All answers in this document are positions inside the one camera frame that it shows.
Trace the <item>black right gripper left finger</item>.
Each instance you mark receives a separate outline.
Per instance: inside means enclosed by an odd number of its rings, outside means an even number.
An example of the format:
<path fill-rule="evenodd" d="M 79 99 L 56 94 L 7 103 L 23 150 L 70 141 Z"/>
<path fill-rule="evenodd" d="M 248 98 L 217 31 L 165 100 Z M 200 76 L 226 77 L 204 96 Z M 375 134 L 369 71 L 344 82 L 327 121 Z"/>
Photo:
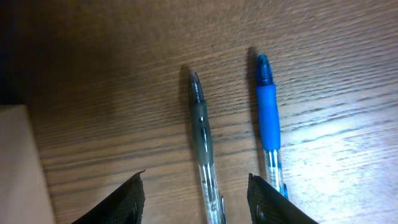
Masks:
<path fill-rule="evenodd" d="M 141 224 L 145 203 L 141 174 L 134 174 L 72 224 Z"/>

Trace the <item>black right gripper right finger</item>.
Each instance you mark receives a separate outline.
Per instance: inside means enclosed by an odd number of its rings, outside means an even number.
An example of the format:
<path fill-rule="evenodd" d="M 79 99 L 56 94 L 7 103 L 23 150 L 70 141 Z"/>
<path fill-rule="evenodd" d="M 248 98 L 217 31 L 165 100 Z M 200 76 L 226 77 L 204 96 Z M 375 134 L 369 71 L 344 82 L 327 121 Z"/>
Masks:
<path fill-rule="evenodd" d="M 262 177 L 249 173 L 247 199 L 253 224 L 318 224 Z"/>

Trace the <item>black ballpoint pen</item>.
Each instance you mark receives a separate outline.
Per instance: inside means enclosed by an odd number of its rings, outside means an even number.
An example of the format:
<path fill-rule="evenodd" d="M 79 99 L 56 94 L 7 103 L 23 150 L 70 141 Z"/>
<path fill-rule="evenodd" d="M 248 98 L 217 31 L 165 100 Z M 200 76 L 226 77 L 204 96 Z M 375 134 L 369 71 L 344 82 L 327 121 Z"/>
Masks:
<path fill-rule="evenodd" d="M 200 171 L 206 220 L 211 224 L 226 224 L 224 198 L 218 189 L 207 104 L 197 72 L 190 72 L 188 94 L 193 145 Z"/>

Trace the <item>brown cardboard box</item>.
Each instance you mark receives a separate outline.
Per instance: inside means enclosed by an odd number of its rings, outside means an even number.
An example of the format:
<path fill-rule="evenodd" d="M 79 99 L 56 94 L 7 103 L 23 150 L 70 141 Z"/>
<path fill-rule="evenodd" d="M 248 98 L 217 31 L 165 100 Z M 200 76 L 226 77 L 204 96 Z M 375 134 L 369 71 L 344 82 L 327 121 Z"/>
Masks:
<path fill-rule="evenodd" d="M 1 224 L 55 222 L 27 108 L 2 105 Z"/>

